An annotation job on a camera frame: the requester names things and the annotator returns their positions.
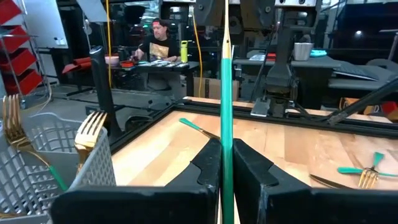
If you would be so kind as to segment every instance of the fork tines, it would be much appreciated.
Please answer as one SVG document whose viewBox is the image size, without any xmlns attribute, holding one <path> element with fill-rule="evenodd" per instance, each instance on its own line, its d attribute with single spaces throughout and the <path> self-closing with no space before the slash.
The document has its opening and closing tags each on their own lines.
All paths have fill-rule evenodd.
<svg viewBox="0 0 398 224">
<path fill-rule="evenodd" d="M 370 168 L 365 168 L 362 171 L 361 178 L 359 179 L 358 187 L 362 189 L 371 189 L 379 178 L 379 173 Z"/>
<path fill-rule="evenodd" d="M 97 137 L 106 119 L 106 113 L 92 112 L 80 125 L 77 134 L 84 134 Z"/>
<path fill-rule="evenodd" d="M 2 99 L 3 128 L 8 138 L 24 134 L 19 110 L 19 96 L 9 95 Z"/>
</svg>

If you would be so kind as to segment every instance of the black t-shirt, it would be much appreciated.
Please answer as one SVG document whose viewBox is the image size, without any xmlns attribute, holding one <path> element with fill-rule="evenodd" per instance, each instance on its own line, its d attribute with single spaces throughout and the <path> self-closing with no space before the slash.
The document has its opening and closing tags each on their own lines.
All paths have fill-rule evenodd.
<svg viewBox="0 0 398 224">
<path fill-rule="evenodd" d="M 156 39 L 153 35 L 147 37 L 144 43 L 138 47 L 149 55 L 149 61 L 180 56 L 180 48 L 177 43 L 170 39 L 161 41 Z"/>
</svg>

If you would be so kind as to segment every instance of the wooden table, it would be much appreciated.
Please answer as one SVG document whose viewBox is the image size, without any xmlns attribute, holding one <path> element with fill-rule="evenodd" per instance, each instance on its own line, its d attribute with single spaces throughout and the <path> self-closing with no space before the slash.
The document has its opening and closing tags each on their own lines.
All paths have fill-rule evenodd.
<svg viewBox="0 0 398 224">
<path fill-rule="evenodd" d="M 196 101 L 219 103 L 218 100 L 191 98 Z M 250 103 L 234 102 L 236 106 L 252 107 Z M 326 111 L 308 110 L 311 114 Z M 208 138 L 180 123 L 187 118 L 199 127 L 220 135 L 220 118 L 203 114 L 174 111 L 153 127 L 127 144 L 113 157 L 118 185 L 163 186 L 188 166 Z M 386 118 L 353 115 L 353 119 L 389 122 Z M 324 187 L 309 178 L 309 174 L 356 187 L 358 175 L 342 175 L 337 167 L 369 167 L 373 153 L 385 154 L 378 166 L 380 172 L 398 174 L 398 141 L 334 133 L 316 129 L 234 119 L 234 137 L 273 161 L 278 167 L 313 187 Z M 375 189 L 398 189 L 398 178 L 380 177 Z"/>
</svg>

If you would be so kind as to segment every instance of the gold fork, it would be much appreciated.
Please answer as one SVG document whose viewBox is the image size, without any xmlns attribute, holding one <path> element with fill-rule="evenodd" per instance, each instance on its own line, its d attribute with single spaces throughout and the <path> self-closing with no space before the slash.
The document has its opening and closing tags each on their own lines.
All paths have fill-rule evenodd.
<svg viewBox="0 0 398 224">
<path fill-rule="evenodd" d="M 29 138 L 27 137 L 21 124 L 21 113 L 19 111 L 19 97 L 18 95 L 5 96 L 2 99 L 2 116 L 3 116 L 3 130 L 7 142 L 15 149 L 21 152 L 29 153 L 40 161 L 42 161 L 50 170 L 55 180 L 58 182 L 62 190 L 68 190 L 68 187 L 63 182 L 59 173 L 51 166 L 50 162 L 44 155 L 37 152 Z"/>
<path fill-rule="evenodd" d="M 75 138 L 75 147 L 79 153 L 77 173 L 79 173 L 90 152 L 94 149 L 106 115 L 104 112 L 92 112 L 80 125 Z"/>
<path fill-rule="evenodd" d="M 15 218 L 15 217 L 21 217 L 21 216 L 24 216 L 24 214 L 0 212 L 0 219 L 2 219 L 2 218 Z"/>
<path fill-rule="evenodd" d="M 359 179 L 358 187 L 362 189 L 373 188 L 374 184 L 379 179 L 379 172 L 377 172 L 375 168 L 382 161 L 383 158 L 384 154 L 380 152 L 375 152 L 373 154 L 373 166 L 363 169 L 361 178 Z"/>
</svg>

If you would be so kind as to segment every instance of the gray plastic basket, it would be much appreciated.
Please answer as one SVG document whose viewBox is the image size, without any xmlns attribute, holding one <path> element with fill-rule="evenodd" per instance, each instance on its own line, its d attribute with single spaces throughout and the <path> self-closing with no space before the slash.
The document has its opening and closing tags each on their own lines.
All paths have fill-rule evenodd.
<svg viewBox="0 0 398 224">
<path fill-rule="evenodd" d="M 69 190 L 83 185 L 115 186 L 111 151 L 106 129 L 76 176 L 78 154 L 75 136 L 81 122 L 42 113 L 24 119 L 24 129 L 36 150 L 44 154 L 60 173 Z M 0 219 L 1 224 L 39 224 L 50 220 L 48 210 L 62 193 L 46 166 L 25 152 L 9 147 L 0 132 L 0 212 L 27 214 Z"/>
</svg>

